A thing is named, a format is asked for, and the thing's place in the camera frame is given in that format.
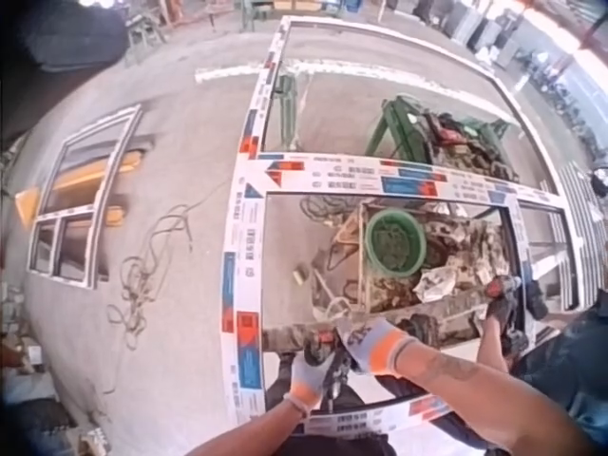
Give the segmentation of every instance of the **gray and orange glove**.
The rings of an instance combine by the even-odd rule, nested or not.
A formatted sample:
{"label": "gray and orange glove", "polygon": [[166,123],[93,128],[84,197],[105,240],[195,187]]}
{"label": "gray and orange glove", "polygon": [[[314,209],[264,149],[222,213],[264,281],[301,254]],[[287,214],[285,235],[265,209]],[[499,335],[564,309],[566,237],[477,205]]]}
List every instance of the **gray and orange glove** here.
{"label": "gray and orange glove", "polygon": [[385,318],[375,318],[364,324],[348,318],[337,321],[338,334],[359,368],[374,375],[397,375],[395,363],[399,353],[417,341]]}
{"label": "gray and orange glove", "polygon": [[322,364],[311,366],[300,351],[292,364],[292,386],[284,398],[308,416],[323,397],[323,381],[333,361],[331,354]]}

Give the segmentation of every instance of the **green bucket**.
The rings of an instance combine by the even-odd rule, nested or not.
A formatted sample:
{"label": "green bucket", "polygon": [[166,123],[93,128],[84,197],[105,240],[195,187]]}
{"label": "green bucket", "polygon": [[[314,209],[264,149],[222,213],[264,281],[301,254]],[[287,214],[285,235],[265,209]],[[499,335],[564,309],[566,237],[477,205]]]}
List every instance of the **green bucket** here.
{"label": "green bucket", "polygon": [[384,209],[370,219],[365,246],[374,268],[391,277],[411,276],[427,256],[425,231],[401,209]]}

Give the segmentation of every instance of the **white frame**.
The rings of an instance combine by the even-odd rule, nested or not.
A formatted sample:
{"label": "white frame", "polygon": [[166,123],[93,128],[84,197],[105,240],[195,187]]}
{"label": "white frame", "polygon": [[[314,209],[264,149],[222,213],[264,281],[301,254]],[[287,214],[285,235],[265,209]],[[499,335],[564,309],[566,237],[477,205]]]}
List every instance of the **white frame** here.
{"label": "white frame", "polygon": [[[372,157],[321,153],[264,152],[264,137],[281,57],[292,26],[322,27],[370,33],[437,53],[485,77],[503,96],[544,160],[558,194],[496,180],[459,170],[420,163]],[[222,372],[229,412],[236,423],[249,421],[265,411],[261,352],[261,264],[266,197],[269,194],[347,194],[438,199],[502,207],[508,211],[517,242],[517,256],[528,276],[539,269],[530,263],[525,227],[518,200],[557,208],[565,215],[568,235],[574,233],[572,216],[563,197],[557,172],[539,135],[521,113],[503,84],[485,69],[440,47],[377,26],[316,17],[283,17],[259,70],[254,95],[245,118],[230,190],[222,260],[221,331]],[[559,264],[564,256],[555,257]],[[580,256],[574,252],[574,269]],[[532,324],[526,318],[526,326]],[[304,433],[352,437],[361,432],[389,432],[415,426],[448,411],[438,398],[413,401],[357,412],[313,415],[303,423]]]}
{"label": "white frame", "polygon": [[[110,114],[94,123],[91,123],[83,127],[78,132],[70,135],[62,144],[61,151],[57,157],[50,173],[47,176],[43,191],[38,203],[36,210],[36,218],[32,225],[32,230],[29,237],[29,248],[28,248],[28,271],[38,276],[50,278],[51,280],[72,285],[75,287],[93,289],[97,285],[97,257],[98,257],[98,244],[99,236],[101,233],[102,224],[105,218],[105,208],[107,206],[107,200],[109,193],[112,188],[112,184],[116,179],[116,175],[121,166],[123,160],[124,151],[128,145],[129,140],[133,136],[135,129],[142,116],[142,107],[139,104],[130,106],[122,109],[114,114]],[[52,184],[55,182],[61,162],[63,161],[68,148],[82,141],[94,134],[99,133],[111,126],[116,124],[124,123],[121,136],[116,142],[114,149],[109,154],[107,164],[105,166],[104,177],[102,182],[95,194],[95,200],[92,204],[86,204],[82,206],[70,207],[61,211],[42,213],[41,211],[46,207],[50,193],[52,191]],[[63,234],[66,228],[67,219],[73,218],[80,215],[91,215],[91,225],[88,228],[86,235],[86,247],[85,247],[85,274],[83,280],[74,280],[70,278],[61,277],[55,274],[56,267],[58,266],[59,251],[61,249],[61,243]],[[50,247],[50,259],[48,272],[42,272],[34,269],[33,261],[35,256],[35,248],[38,242],[38,224],[41,222],[55,220],[55,227],[53,231],[53,241]]]}

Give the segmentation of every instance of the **workshop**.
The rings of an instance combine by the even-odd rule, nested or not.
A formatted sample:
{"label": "workshop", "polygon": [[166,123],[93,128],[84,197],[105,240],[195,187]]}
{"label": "workshop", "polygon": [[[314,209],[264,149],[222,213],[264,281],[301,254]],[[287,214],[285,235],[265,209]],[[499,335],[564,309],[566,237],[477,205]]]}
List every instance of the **workshop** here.
{"label": "workshop", "polygon": [[593,307],[603,2],[58,3],[88,44],[3,69],[3,399],[42,454],[233,454],[193,448],[268,416],[302,353],[332,364],[290,438],[511,454],[434,426],[458,404],[387,389],[340,325],[473,364],[500,299],[517,365]]}

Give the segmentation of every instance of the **concrete floor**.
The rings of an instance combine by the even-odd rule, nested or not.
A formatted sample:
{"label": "concrete floor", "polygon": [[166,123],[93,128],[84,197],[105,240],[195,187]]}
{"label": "concrete floor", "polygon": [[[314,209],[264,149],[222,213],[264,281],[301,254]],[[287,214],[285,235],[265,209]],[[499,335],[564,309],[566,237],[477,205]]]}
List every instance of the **concrete floor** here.
{"label": "concrete floor", "polygon": [[[472,58],[433,30],[391,16],[385,22]],[[6,278],[25,287],[32,327],[62,399],[77,419],[96,413],[114,454],[180,455],[230,425],[219,369],[219,265],[234,156],[256,78],[196,85],[194,72],[201,67],[257,62],[266,55],[276,23],[260,24],[256,33],[238,34],[238,26],[237,16],[226,16],[218,20],[215,33],[208,24],[178,29],[169,44],[140,65],[118,64],[78,89],[34,128],[9,183],[11,192],[40,184],[66,135],[119,107],[145,103],[137,134],[153,135],[155,146],[137,170],[118,179],[115,193],[127,197],[128,214],[121,228],[103,231],[109,282],[91,292],[26,274],[29,233],[14,212],[8,213]],[[415,49],[404,51],[382,42],[378,51],[373,38],[358,38],[355,43],[345,34],[311,30],[297,30],[292,38],[288,57],[400,67],[506,109],[487,83]],[[405,90],[389,83],[333,76],[315,76],[313,84],[300,125],[301,140],[307,150],[327,152],[361,153],[373,128],[370,112],[379,111],[383,97]],[[352,109],[353,103],[361,104],[362,110]],[[363,106],[372,111],[364,111]],[[272,128],[271,148],[270,139],[277,132]],[[535,183],[542,178],[538,160],[524,146],[516,149],[512,160],[522,180]],[[191,249],[180,233],[168,240],[172,255],[161,260],[166,277],[164,281],[154,278],[154,286],[161,286],[158,298],[144,308],[147,328],[138,348],[129,351],[121,328],[107,322],[109,304],[126,306],[120,281],[122,261],[145,248],[145,232],[171,207],[200,201],[189,215]],[[279,214],[269,214],[269,224],[296,223]],[[269,276],[285,276],[303,253],[316,248],[318,239],[300,237],[293,242],[297,245],[268,247]],[[300,303],[289,302],[281,290],[265,288],[273,305],[264,308],[264,322],[307,318],[289,307]],[[393,438],[403,454],[466,454],[431,427]],[[440,442],[443,452],[437,450]]]}

